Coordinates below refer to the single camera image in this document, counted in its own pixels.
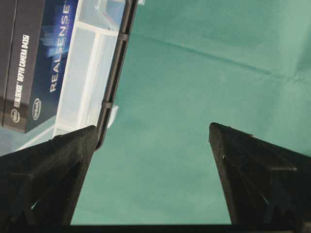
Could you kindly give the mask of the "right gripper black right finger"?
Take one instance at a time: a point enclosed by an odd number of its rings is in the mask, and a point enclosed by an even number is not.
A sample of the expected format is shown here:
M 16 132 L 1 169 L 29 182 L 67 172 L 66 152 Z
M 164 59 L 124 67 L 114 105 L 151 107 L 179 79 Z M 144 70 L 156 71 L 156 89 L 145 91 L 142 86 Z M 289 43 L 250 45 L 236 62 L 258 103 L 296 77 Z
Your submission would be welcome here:
M 233 224 L 310 225 L 309 156 L 216 122 L 208 141 Z

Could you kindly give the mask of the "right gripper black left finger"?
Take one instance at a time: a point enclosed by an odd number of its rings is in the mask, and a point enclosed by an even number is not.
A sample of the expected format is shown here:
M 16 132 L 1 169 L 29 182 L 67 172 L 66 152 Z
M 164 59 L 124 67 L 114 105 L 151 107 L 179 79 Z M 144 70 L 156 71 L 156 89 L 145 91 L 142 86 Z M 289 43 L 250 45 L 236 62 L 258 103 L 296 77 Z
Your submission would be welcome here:
M 69 225 L 98 144 L 88 126 L 0 158 L 0 224 Z

